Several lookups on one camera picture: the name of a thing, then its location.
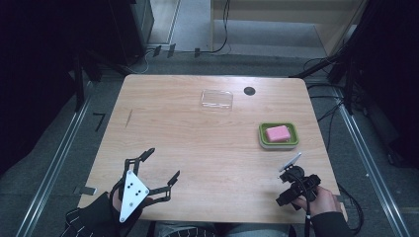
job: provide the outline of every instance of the wooden table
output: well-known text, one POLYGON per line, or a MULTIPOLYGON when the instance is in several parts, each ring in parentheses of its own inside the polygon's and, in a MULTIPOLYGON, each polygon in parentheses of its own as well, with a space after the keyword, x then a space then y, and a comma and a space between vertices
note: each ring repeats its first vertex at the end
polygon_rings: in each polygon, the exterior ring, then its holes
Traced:
MULTIPOLYGON (((213 21, 223 20, 225 1, 211 0, 210 48, 213 46, 213 21)), ((350 28, 358 24, 367 2, 367 0, 234 0, 230 2, 228 20, 313 24, 326 54, 332 55, 342 46, 350 28)))
MULTIPOLYGON (((125 79, 89 176, 98 195, 109 191, 124 161, 148 148, 138 176, 151 189, 163 187, 178 171, 172 199, 144 210, 142 219, 214 222, 302 223, 304 212, 279 207, 276 198, 290 187, 278 169, 302 152, 297 165, 316 174, 321 186, 339 194, 305 84, 292 78, 129 75, 125 79), (256 94, 247 96, 245 87, 256 94), (205 89, 233 94, 231 110, 207 110, 205 89), (299 144, 267 151, 258 125, 291 121, 299 144)), ((98 195, 83 196, 79 206, 98 195)))

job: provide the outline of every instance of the jeans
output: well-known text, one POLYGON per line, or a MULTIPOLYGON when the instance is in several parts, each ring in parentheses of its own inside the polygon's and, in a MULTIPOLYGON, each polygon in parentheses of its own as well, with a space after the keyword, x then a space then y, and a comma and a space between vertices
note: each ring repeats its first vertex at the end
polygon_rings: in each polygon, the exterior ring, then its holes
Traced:
POLYGON ((290 229, 290 226, 285 224, 157 221, 154 237, 165 237, 177 231, 197 227, 224 237, 288 237, 290 229))

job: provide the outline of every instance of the clear plastic container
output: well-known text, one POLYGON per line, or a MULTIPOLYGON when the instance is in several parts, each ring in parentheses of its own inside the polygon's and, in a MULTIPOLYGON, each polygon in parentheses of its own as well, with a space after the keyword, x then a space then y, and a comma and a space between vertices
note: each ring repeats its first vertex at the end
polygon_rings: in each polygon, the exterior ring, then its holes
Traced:
POLYGON ((210 110, 231 111, 233 107, 233 94, 228 91, 203 90, 201 106, 210 110))

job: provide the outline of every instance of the gray floor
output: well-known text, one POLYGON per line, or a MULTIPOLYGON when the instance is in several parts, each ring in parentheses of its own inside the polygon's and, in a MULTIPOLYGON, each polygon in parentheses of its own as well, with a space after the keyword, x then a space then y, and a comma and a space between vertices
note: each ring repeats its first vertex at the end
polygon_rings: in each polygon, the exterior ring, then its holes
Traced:
MULTIPOLYGON (((202 36, 201 34, 189 34, 189 36, 198 36, 182 40, 176 38, 176 34, 180 34, 179 28, 176 28, 177 31, 175 29, 172 39, 172 42, 177 42, 176 49, 179 50, 181 45, 189 46, 189 48, 200 46, 205 48, 205 42, 198 40, 202 36)), ((305 44, 318 45, 318 39, 316 41, 310 40, 305 44)), ((232 53, 234 43, 231 44, 231 48, 229 55, 202 54, 198 58, 194 58, 192 53, 181 52, 176 52, 172 57, 167 57, 167 52, 162 51, 156 57, 149 54, 146 61, 139 61, 131 69, 147 74, 282 77, 302 71, 305 62, 309 59, 321 57, 321 53, 317 54, 317 52, 295 56, 296 52, 299 51, 298 48, 295 49, 295 55, 284 52, 284 54, 279 53, 275 56, 254 55, 253 53, 246 55, 247 52, 232 53)), ((84 119, 65 156, 61 171, 43 206, 37 225, 32 231, 32 236, 58 236, 63 230, 65 212, 77 206, 80 196, 73 193, 74 188, 84 185, 88 178, 118 92, 124 82, 124 78, 112 70, 103 68, 103 72, 105 74, 103 80, 93 85, 91 101, 84 119), (100 118, 94 116, 93 113, 106 114, 105 120, 98 131, 95 130, 100 118)), ((319 71, 313 77, 307 77, 304 80, 307 85, 310 85, 325 82, 325 77, 326 72, 319 71)), ((333 95, 333 92, 329 87, 314 87, 309 90, 309 94, 310 96, 326 96, 333 95)), ((336 105, 336 101, 330 98, 313 98, 311 101, 318 118, 336 105)), ((1 177, 0 236, 14 236, 18 233, 31 200, 41 185, 45 172, 58 149, 60 140, 70 125, 74 116, 74 107, 75 100, 73 98, 44 133, 33 152, 1 177)), ((337 112, 331 129, 329 129, 330 119, 331 117, 324 119, 319 123, 319 126, 326 144, 330 132, 328 152, 338 183, 345 187, 363 208, 365 223, 358 236, 395 236, 383 210, 381 200, 373 186, 371 176, 369 176, 363 164, 362 156, 357 150, 343 117, 337 112)), ((389 191, 402 212, 411 236, 419 236, 419 228, 416 224, 419 217, 417 207, 419 191, 415 184, 419 178, 418 171, 389 165, 386 161, 383 145, 380 143, 370 120, 358 111, 355 111, 354 119, 368 144, 370 152, 373 154, 374 161, 382 173, 389 191)), ((354 227, 358 221, 357 212, 346 197, 344 197, 344 203, 349 215, 349 224, 354 227)), ((129 236, 145 236, 147 226, 147 221, 138 221, 129 236)), ((297 232, 298 236, 302 236, 300 225, 297 226, 297 232)))

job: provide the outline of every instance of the black hole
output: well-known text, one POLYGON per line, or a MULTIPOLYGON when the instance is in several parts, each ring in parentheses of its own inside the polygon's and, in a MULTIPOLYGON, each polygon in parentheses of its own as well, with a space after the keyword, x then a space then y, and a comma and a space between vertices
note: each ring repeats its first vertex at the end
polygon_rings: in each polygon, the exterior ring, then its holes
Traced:
POLYGON ((246 87, 244 88, 244 94, 248 95, 248 96, 253 96, 255 95, 256 90, 253 87, 246 87))

